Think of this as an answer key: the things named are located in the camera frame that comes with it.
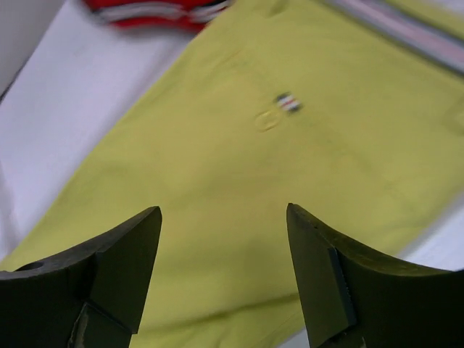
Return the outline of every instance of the yellow fabric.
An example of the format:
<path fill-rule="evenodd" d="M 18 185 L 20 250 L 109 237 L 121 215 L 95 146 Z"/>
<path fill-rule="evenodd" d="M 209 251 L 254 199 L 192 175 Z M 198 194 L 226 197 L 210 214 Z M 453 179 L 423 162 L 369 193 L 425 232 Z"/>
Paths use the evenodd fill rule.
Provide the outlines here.
<path fill-rule="evenodd" d="M 274 103 L 287 91 L 304 105 L 292 115 Z M 303 327 L 287 203 L 398 252 L 464 187 L 463 97 L 461 79 L 320 1 L 239 0 L 93 150 L 2 267 L 159 205 L 131 347 L 274 347 Z"/>

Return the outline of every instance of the yellow button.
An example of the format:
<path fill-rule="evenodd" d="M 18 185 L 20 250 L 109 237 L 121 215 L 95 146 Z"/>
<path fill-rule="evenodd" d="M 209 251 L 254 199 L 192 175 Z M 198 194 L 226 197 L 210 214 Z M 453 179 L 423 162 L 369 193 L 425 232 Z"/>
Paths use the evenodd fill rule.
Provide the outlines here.
<path fill-rule="evenodd" d="M 254 124 L 260 132 L 268 131 L 276 127 L 282 120 L 282 115 L 280 112 L 266 111 L 258 116 L 254 120 Z"/>

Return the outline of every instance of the red garment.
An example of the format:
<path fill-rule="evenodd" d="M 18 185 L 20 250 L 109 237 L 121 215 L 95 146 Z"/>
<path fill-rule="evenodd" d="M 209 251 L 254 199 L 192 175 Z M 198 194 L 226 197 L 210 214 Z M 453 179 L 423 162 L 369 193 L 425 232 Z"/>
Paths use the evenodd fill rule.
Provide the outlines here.
<path fill-rule="evenodd" d="M 119 27 L 174 25 L 200 31 L 233 0 L 83 0 L 104 22 Z"/>

